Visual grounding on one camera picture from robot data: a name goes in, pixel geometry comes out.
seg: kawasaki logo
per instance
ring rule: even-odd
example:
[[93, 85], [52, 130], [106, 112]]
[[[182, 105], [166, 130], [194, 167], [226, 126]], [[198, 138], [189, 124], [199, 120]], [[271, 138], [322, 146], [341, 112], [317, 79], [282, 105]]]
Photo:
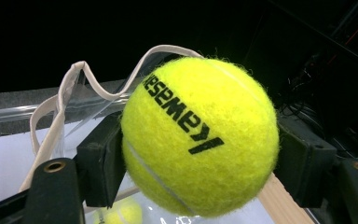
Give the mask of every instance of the kawasaki logo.
[[208, 125], [202, 121], [198, 115], [187, 108], [187, 105], [183, 103], [165, 83], [158, 80], [154, 74], [146, 78], [143, 81], [143, 85], [156, 103], [165, 110], [168, 116], [172, 117], [173, 121], [175, 121], [183, 131], [189, 133], [191, 129], [200, 127], [200, 132], [191, 134], [190, 137], [195, 142], [202, 142], [189, 149], [188, 152], [196, 154], [225, 144], [220, 137], [209, 139], [210, 129]]

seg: yellow tennis ball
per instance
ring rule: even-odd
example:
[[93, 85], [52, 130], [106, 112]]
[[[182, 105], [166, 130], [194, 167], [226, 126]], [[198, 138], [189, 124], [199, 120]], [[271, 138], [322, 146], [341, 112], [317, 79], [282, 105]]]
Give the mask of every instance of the yellow tennis ball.
[[245, 70], [216, 59], [163, 64], [137, 86], [121, 126], [142, 193], [183, 216], [218, 217], [262, 189], [279, 151], [276, 113]]
[[142, 207], [132, 197], [94, 212], [94, 224], [142, 224]]

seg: dark background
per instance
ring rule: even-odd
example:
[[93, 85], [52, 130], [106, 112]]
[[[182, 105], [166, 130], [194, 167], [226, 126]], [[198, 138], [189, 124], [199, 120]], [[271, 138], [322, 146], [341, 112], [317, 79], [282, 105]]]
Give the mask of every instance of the dark background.
[[[58, 87], [78, 61], [100, 82], [124, 79], [150, 48], [171, 44], [243, 64], [277, 106], [307, 99], [331, 132], [358, 129], [358, 62], [315, 34], [358, 54], [358, 0], [271, 2], [295, 18], [256, 0], [0, 1], [0, 92]], [[293, 95], [296, 80], [307, 85]]]

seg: tennis ball seam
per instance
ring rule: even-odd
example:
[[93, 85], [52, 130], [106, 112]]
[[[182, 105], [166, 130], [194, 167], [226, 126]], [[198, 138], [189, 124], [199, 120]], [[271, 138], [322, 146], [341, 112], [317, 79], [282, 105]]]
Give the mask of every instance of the tennis ball seam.
[[131, 143], [124, 139], [125, 144], [127, 144], [131, 154], [134, 156], [134, 158], [141, 163], [141, 165], [146, 169], [146, 171], [153, 176], [153, 178], [171, 195], [173, 198], [179, 202], [182, 206], [184, 206], [190, 213], [196, 215], [196, 213], [183, 201], [181, 198], [175, 194], [168, 186], [164, 184], [164, 182], [158, 177], [156, 173], [153, 172], [153, 170], [145, 163], [145, 161], [141, 158], [141, 156], [135, 151], [135, 149], [132, 147]]
[[120, 218], [121, 222], [124, 223], [124, 224], [129, 224], [126, 220], [126, 218], [124, 218], [123, 214], [121, 214], [121, 210], [118, 209], [117, 211], [117, 215], [118, 215], [118, 218]]
[[207, 64], [210, 64], [212, 67], [214, 67], [214, 68], [218, 69], [219, 71], [223, 72], [223, 74], [225, 74], [227, 77], [233, 79], [238, 85], [240, 85], [242, 88], [244, 88], [244, 89], [252, 96], [252, 98], [255, 99], [255, 101], [256, 101], [260, 106], [263, 107], [263, 104], [262, 104], [262, 102], [260, 101], [260, 99], [259, 99], [252, 91], [250, 91], [249, 88], [248, 88], [242, 81], [240, 81], [240, 80], [238, 80], [236, 77], [232, 76], [232, 74], [229, 73], [225, 68], [223, 68], [223, 67], [221, 67], [221, 66], [219, 66], [219, 65], [217, 65], [217, 64], [212, 63], [212, 61], [210, 61], [210, 60], [204, 60], [204, 61], [205, 61]]

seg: tennis ball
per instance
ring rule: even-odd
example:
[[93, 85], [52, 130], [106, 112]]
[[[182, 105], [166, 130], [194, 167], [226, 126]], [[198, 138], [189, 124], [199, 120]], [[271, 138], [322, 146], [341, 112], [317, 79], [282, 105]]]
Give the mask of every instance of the tennis ball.
[[279, 151], [276, 113], [244, 69], [183, 57], [154, 70], [126, 103], [122, 149], [141, 192], [182, 216], [219, 217], [252, 200]]
[[94, 224], [142, 224], [142, 207], [132, 197], [113, 203], [109, 209], [94, 212]]

